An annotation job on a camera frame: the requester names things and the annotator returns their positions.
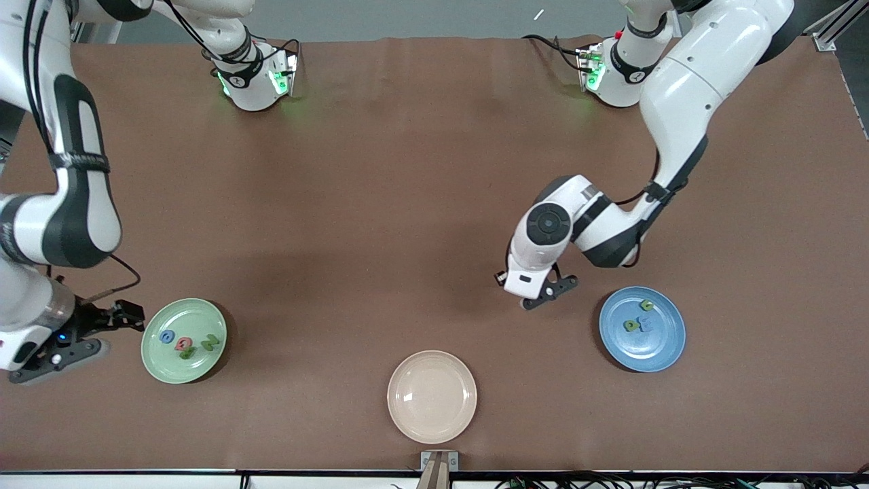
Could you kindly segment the green plate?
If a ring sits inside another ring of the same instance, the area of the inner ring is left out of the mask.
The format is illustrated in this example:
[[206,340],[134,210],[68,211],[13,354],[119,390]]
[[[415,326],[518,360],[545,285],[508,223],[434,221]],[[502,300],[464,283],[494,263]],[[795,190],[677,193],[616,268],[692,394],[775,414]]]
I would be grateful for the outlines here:
[[[159,335],[164,330],[176,334],[172,344],[163,344]],[[221,340],[214,352],[206,352],[200,341],[207,334]],[[180,337],[190,337],[198,348],[190,360],[182,360],[174,349]],[[227,321],[223,313],[202,298],[183,298],[158,310],[149,320],[141,341],[141,359],[153,378],[166,384],[187,384],[207,375],[220,362],[229,341]]]

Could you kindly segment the beige plate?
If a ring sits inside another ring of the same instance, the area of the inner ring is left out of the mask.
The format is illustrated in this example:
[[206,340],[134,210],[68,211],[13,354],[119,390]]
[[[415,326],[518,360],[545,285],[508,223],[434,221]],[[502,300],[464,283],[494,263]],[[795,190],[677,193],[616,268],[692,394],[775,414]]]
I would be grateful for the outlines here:
[[389,378],[387,408],[410,440],[441,445],[459,437],[478,405],[474,375],[457,356],[423,350],[400,362]]

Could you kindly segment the blue plate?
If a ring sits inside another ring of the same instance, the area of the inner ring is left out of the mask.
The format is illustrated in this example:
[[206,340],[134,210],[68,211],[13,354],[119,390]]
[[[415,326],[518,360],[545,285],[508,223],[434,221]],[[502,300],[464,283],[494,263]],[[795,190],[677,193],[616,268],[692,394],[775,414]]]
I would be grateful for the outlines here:
[[[655,309],[640,309],[642,300],[651,300]],[[654,331],[624,329],[626,320],[639,318],[651,318]],[[628,286],[606,298],[598,316],[598,331],[612,359],[640,374],[654,374],[676,364],[687,341],[685,320],[676,304],[646,286]]]

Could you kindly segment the white table edge strip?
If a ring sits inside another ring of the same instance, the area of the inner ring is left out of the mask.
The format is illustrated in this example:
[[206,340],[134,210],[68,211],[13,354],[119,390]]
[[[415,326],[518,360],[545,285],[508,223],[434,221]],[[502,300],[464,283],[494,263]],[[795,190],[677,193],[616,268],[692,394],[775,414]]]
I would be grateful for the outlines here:
[[[0,471],[0,489],[415,489],[419,469]],[[452,489],[869,489],[855,471],[456,471]]]

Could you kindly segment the brown table mat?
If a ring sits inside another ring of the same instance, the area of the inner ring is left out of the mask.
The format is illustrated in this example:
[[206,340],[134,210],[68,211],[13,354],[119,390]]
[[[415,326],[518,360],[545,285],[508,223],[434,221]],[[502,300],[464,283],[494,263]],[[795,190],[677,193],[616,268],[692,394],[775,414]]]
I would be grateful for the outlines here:
[[[207,380],[168,386],[141,335],[35,384],[0,378],[0,469],[404,469],[403,359],[472,369],[468,470],[854,471],[869,462],[869,141],[834,54],[800,38],[754,69],[630,269],[559,260],[578,287],[503,291],[513,229],[556,177],[630,197],[654,169],[637,109],[600,105],[539,43],[302,46],[294,98],[236,109],[193,46],[75,46],[148,314],[230,319]],[[598,316],[646,286],[686,347],[640,374]]]

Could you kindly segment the aluminium frame profile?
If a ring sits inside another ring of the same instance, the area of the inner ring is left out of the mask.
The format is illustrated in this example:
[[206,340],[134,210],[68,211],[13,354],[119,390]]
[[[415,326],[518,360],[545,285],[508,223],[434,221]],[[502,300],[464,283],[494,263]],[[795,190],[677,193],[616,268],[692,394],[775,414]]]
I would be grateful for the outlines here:
[[865,12],[869,0],[847,0],[802,31],[812,38],[817,52],[835,52],[835,41]]

